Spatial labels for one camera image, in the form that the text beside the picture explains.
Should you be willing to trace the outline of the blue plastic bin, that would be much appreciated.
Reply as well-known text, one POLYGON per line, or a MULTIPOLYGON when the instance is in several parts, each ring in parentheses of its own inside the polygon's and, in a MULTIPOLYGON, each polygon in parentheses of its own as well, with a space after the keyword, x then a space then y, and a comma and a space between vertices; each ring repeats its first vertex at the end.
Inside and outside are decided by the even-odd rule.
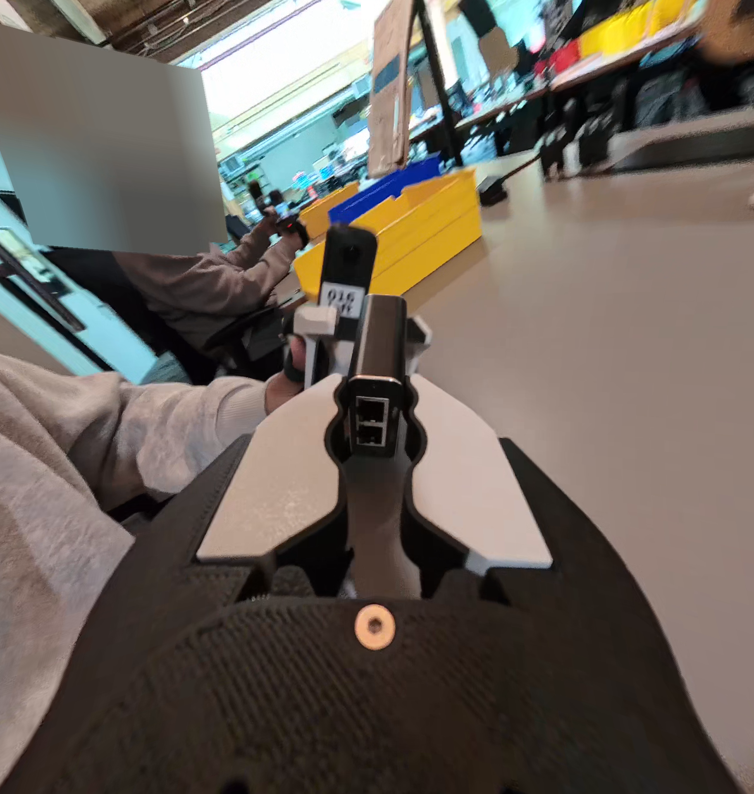
POLYGON ((440 153, 413 162, 401 170, 383 176, 352 197, 333 206, 328 212, 329 224, 351 224, 383 201, 398 198, 406 187, 421 184, 440 175, 440 153))

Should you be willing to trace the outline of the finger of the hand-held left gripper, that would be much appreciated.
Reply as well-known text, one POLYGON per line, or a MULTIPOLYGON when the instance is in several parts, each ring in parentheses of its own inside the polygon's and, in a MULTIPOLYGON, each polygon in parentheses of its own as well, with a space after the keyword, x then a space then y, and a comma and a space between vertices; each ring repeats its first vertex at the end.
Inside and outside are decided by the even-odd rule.
POLYGON ((417 372, 420 359, 432 343, 432 331, 418 315, 406 320, 406 376, 417 372))
POLYGON ((324 379, 331 369, 330 343, 336 341, 339 311, 334 306, 300 306, 293 314, 293 337, 305 345, 304 386, 324 379))

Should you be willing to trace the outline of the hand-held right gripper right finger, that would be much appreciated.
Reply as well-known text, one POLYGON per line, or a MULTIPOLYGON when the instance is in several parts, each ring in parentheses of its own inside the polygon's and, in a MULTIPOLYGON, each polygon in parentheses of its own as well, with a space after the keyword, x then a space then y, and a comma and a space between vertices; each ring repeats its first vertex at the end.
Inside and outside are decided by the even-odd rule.
POLYGON ((422 375, 406 382, 402 550, 420 575, 540 569, 552 556, 498 435, 422 375))

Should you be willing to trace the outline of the stacked yellow plastic bins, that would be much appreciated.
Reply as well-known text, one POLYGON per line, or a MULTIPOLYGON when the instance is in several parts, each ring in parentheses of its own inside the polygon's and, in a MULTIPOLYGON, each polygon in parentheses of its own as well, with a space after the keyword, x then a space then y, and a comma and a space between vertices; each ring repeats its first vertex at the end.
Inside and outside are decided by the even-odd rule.
POLYGON ((482 237, 476 168, 408 186, 353 225, 378 242, 370 292, 407 293, 482 237))

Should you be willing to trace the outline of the person's left forearm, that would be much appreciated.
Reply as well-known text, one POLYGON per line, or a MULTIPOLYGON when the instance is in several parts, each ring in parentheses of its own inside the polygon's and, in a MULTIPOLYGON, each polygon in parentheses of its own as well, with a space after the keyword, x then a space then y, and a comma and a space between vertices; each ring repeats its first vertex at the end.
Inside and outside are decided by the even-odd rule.
POLYGON ((272 412, 266 382, 135 385, 114 372, 60 375, 0 354, 0 477, 35 490, 51 477, 104 511, 174 495, 272 412))

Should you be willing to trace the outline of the grey zip hoodie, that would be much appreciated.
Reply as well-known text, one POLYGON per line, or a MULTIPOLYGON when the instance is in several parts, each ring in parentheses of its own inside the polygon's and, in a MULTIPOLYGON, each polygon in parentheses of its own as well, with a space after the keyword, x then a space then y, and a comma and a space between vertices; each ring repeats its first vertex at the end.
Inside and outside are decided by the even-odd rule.
POLYGON ((64 454, 44 462, 0 434, 0 785, 132 544, 69 463, 64 454))

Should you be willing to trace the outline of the black pole with round top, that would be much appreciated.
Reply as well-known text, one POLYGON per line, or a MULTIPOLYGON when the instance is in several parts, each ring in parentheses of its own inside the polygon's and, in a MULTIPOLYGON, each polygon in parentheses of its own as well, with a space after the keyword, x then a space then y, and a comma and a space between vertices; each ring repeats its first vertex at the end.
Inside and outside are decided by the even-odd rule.
POLYGON ((413 1, 414 16, 418 19, 425 50, 432 74, 432 83, 437 93, 441 107, 441 124, 444 135, 444 151, 450 155, 447 160, 452 160, 456 167, 462 167, 461 143, 456 132, 456 124, 449 103, 449 96, 444 84, 444 74, 441 65, 437 43, 432 30, 428 7, 425 1, 413 1))

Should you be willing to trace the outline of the red plastic bin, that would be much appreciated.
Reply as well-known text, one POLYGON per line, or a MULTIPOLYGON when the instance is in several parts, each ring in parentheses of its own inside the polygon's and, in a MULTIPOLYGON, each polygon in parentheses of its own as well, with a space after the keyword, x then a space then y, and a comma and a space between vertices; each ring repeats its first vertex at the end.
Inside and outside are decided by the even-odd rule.
POLYGON ((543 46, 535 53, 532 73, 536 78, 553 79, 577 65, 582 59, 580 38, 555 45, 553 48, 543 46))

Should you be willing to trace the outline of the small yellow plastic bin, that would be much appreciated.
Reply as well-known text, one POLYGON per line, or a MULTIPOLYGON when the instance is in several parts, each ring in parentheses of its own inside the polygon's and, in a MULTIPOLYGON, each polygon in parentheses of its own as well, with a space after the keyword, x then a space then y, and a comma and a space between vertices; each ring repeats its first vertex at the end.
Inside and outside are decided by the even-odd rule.
POLYGON ((703 1, 633 2, 585 28, 579 37, 581 60, 627 53, 672 27, 696 22, 705 6, 703 1))

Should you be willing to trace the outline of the cardboard sheet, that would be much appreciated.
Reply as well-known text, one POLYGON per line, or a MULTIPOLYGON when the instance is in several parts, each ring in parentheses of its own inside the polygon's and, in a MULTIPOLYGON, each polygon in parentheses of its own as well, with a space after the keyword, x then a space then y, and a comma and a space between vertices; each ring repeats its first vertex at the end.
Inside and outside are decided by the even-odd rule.
POLYGON ((411 110, 408 59, 413 20, 413 1, 391 1, 375 20, 368 117, 370 179, 399 170, 408 161, 411 110))

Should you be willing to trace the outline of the person's left hand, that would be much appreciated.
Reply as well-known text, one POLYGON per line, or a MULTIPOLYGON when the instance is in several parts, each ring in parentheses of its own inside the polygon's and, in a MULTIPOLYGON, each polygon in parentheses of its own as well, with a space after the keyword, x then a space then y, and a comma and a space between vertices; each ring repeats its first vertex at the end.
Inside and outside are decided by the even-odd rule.
POLYGON ((283 367, 267 382, 264 392, 264 408, 270 415, 299 395, 305 388, 307 352, 305 339, 292 336, 283 359, 283 367))

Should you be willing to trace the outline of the black ethernet adapter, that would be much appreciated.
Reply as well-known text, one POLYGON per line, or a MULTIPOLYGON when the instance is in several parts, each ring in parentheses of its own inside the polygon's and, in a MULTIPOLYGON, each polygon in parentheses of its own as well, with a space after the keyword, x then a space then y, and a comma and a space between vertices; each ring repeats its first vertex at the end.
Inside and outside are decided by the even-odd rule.
POLYGON ((407 305, 401 296, 369 294, 346 381, 352 454, 392 458, 405 407, 407 305))

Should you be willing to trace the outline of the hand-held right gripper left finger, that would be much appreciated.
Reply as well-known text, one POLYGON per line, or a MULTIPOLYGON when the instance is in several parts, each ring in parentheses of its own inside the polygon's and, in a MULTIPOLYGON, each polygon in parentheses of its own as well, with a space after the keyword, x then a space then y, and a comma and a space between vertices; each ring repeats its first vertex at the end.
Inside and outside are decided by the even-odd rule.
POLYGON ((199 544, 199 562, 278 564, 306 540, 323 553, 328 543, 346 546, 343 474, 332 450, 343 385, 342 375, 328 375, 261 422, 199 544))

